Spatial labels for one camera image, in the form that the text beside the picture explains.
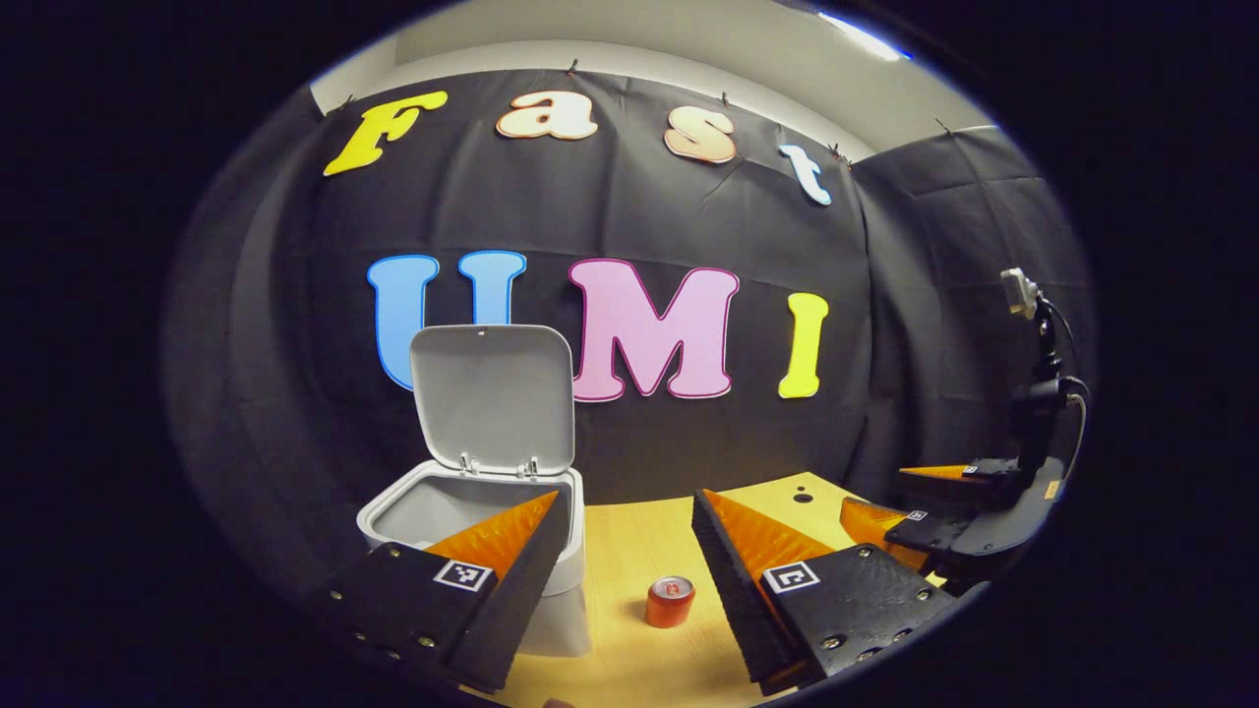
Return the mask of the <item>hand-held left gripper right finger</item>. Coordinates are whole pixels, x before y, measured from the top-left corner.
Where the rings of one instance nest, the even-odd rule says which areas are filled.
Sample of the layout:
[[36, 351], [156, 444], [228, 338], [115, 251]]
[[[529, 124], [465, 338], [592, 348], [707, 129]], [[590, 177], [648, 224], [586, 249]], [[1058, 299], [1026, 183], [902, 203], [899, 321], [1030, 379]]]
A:
[[852, 677], [964, 606], [876, 544], [822, 544], [713, 490], [692, 495], [692, 534], [760, 693]]

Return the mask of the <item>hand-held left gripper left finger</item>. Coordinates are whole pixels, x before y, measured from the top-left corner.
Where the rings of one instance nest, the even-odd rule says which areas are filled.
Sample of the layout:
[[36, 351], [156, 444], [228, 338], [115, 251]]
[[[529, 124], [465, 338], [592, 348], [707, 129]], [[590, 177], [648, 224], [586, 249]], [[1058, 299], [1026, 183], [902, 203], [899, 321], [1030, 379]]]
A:
[[494, 693], [570, 534], [559, 493], [517, 503], [418, 551], [387, 542], [312, 595], [324, 636], [431, 690]]

